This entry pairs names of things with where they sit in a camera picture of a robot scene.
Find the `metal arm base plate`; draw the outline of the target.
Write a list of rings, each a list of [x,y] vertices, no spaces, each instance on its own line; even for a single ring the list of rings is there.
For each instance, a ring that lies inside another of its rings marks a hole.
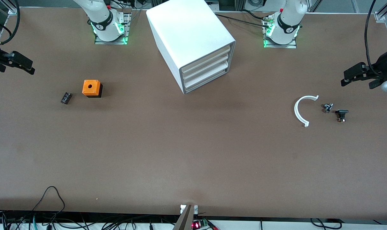
[[[296,37],[300,25],[284,28],[278,23],[279,12],[266,16],[262,19],[264,48],[297,48]]]
[[[128,37],[129,37],[129,29],[131,25],[131,13],[123,13],[119,12],[119,16],[116,17],[116,20],[118,23],[116,23],[116,30],[120,34],[118,38],[116,38],[113,41],[103,41],[101,40],[97,34],[95,34],[94,44],[100,44],[100,45],[126,45],[128,43]]]

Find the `white curved plastic arc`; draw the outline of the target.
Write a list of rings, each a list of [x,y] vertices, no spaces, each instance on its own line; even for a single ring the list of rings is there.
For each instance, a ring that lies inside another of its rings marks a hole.
[[[306,119],[304,119],[304,118],[301,116],[301,114],[300,114],[300,112],[299,112],[298,106],[299,106],[299,104],[300,104],[300,102],[301,102],[302,100],[308,99],[308,100],[312,100],[312,101],[317,101],[318,98],[319,98],[319,96],[302,96],[302,97],[299,98],[299,99],[297,100],[297,102],[294,104],[294,114],[296,115],[296,118],[297,118],[301,123],[304,124],[304,127],[308,127],[308,126],[310,125],[310,122],[307,121]]]

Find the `circuit board with red light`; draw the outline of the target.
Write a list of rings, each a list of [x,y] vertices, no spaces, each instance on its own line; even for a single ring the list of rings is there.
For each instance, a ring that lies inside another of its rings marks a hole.
[[[192,230],[219,230],[218,227],[206,218],[193,221],[191,228]]]

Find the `orange box with hole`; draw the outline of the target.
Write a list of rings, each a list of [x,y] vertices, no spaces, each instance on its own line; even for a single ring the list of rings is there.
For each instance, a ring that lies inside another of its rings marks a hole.
[[[84,80],[82,94],[88,98],[101,98],[103,84],[99,80]]]

